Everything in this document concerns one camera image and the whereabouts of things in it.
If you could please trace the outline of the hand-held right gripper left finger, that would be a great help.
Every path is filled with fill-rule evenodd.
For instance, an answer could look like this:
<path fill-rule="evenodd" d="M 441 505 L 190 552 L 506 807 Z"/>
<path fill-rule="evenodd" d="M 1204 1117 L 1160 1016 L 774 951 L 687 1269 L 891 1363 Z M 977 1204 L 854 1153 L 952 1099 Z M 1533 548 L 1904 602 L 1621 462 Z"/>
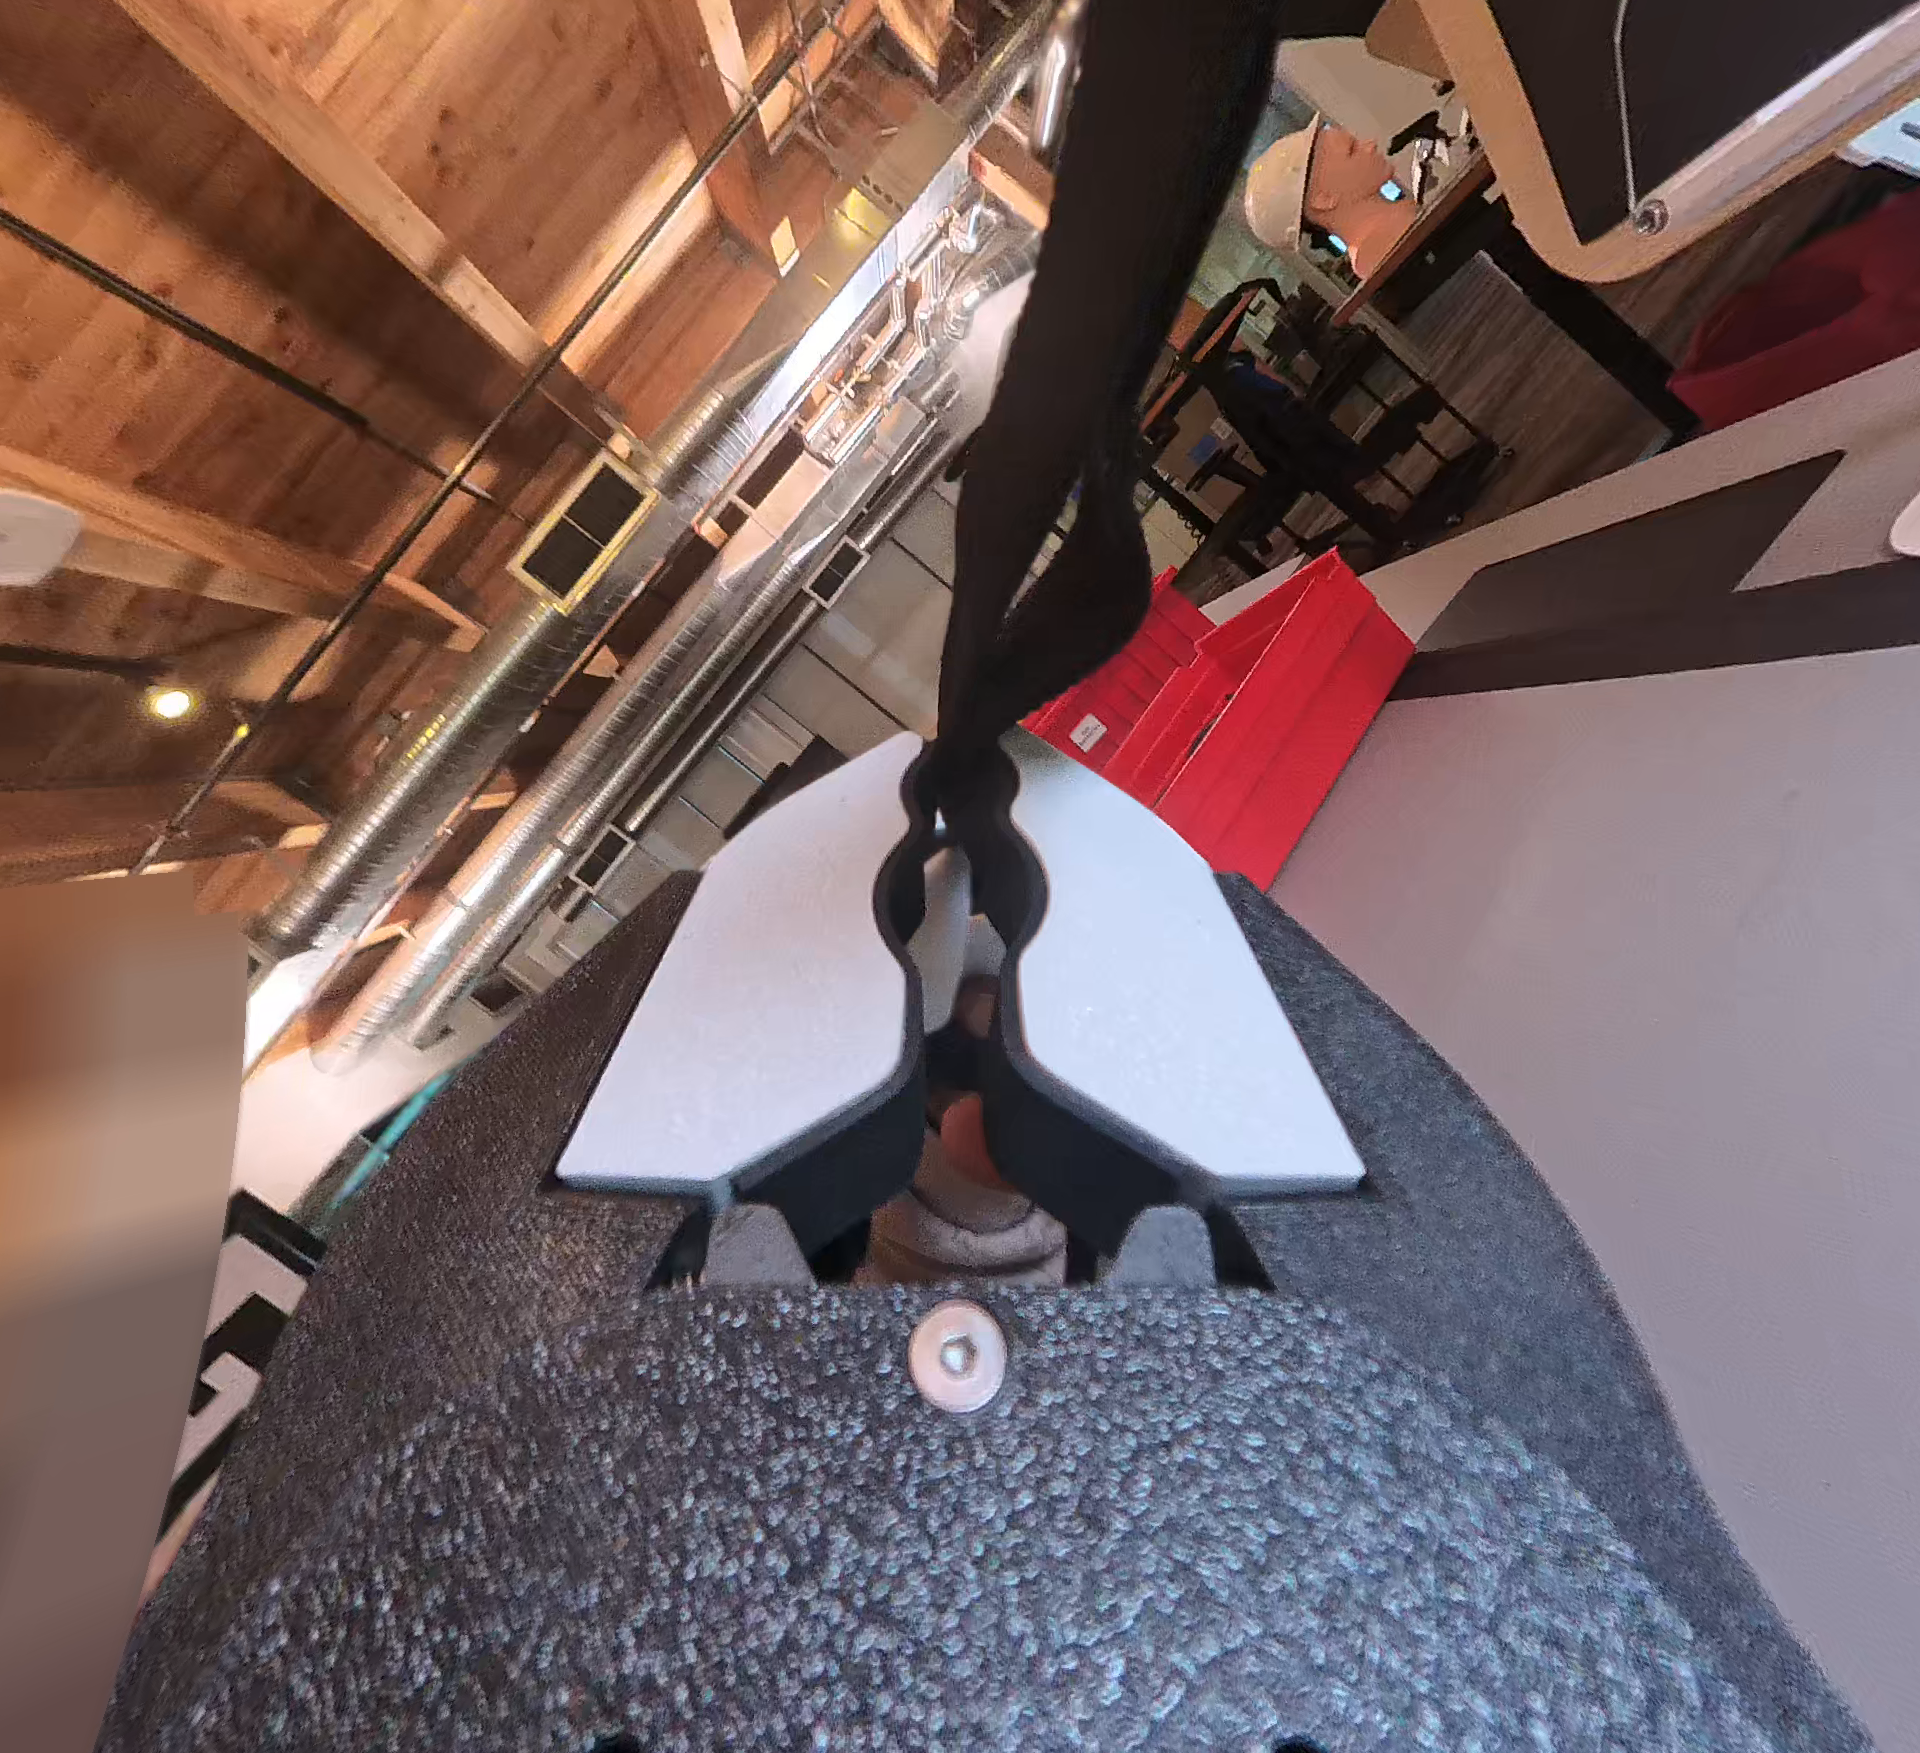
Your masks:
<path fill-rule="evenodd" d="M 555 1162 L 563 1188 L 768 1206 L 806 1260 L 903 1188 L 924 1004 L 881 886 L 922 750 L 894 734 L 707 861 Z"/>

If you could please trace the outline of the red bag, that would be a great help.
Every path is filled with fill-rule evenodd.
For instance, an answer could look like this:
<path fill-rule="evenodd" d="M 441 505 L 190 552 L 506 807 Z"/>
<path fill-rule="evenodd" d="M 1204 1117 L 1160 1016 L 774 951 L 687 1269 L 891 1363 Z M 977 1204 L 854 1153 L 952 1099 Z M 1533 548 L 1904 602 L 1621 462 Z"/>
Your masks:
<path fill-rule="evenodd" d="M 1703 429 L 1720 429 L 1913 350 L 1917 191 L 1907 189 L 1718 300 L 1667 389 Z"/>

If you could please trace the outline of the red bin with white label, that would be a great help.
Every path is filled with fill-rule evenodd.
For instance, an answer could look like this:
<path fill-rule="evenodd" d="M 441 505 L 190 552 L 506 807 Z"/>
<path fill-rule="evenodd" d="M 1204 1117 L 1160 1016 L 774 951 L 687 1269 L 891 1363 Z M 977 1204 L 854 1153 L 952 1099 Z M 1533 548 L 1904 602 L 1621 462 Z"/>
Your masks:
<path fill-rule="evenodd" d="M 1198 657 L 1212 619 L 1177 589 L 1165 567 L 1154 582 L 1147 613 L 1133 638 L 1099 670 L 1063 692 L 1020 727 L 1105 781 L 1163 687 Z"/>

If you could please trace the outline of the mannequin head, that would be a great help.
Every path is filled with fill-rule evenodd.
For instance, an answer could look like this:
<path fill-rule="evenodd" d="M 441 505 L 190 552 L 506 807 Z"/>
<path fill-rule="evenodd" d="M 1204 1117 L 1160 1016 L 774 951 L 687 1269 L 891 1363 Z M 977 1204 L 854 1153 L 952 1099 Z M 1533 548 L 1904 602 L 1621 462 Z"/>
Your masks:
<path fill-rule="evenodd" d="M 1418 219 L 1418 199 L 1376 142 L 1330 121 L 1314 127 L 1303 223 L 1342 254 L 1358 281 L 1380 271 Z"/>

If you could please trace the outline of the red open-front bin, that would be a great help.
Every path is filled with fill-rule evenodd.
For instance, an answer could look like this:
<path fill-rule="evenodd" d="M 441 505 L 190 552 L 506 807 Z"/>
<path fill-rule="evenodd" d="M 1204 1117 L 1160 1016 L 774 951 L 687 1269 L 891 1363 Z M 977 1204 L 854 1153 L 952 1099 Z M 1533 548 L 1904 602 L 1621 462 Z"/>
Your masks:
<path fill-rule="evenodd" d="M 1414 657 L 1414 642 L 1336 552 L 1224 621 L 1156 800 L 1217 874 L 1269 889 Z"/>

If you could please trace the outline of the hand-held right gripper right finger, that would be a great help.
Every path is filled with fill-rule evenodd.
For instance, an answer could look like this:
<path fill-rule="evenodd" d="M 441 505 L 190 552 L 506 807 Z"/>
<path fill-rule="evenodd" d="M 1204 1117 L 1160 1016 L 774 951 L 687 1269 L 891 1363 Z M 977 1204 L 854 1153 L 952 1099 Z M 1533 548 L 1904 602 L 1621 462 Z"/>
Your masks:
<path fill-rule="evenodd" d="M 959 800 L 1004 957 L 982 1056 L 1001 1177 L 1095 1254 L 1141 1213 L 1347 1196 L 1364 1158 L 1225 904 L 1163 820 L 1033 733 Z"/>

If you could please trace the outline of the silver ventilation duct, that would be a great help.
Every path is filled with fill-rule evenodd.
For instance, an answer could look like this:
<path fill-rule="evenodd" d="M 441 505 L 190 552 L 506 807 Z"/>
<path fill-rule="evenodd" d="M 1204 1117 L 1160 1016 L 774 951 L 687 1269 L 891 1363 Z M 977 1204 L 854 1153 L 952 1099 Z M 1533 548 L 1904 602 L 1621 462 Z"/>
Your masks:
<path fill-rule="evenodd" d="M 1035 26 L 1016 26 L 949 99 L 924 104 L 869 162 L 705 379 L 640 444 L 653 503 L 584 602 L 507 613 L 331 825 L 294 886 L 251 922 L 261 971 L 340 954 L 371 927 L 444 824 L 954 211 L 965 152 L 1020 89 L 1036 40 Z"/>

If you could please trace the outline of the white hard hat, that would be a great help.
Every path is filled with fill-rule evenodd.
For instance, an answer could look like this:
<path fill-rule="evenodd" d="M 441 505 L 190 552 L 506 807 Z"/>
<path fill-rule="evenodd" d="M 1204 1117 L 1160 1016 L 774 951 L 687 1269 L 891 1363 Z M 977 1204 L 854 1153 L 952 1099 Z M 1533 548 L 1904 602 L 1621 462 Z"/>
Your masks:
<path fill-rule="evenodd" d="M 1247 228 L 1272 253 L 1297 253 L 1304 231 L 1309 177 L 1325 118 L 1283 133 L 1248 168 L 1243 187 Z"/>

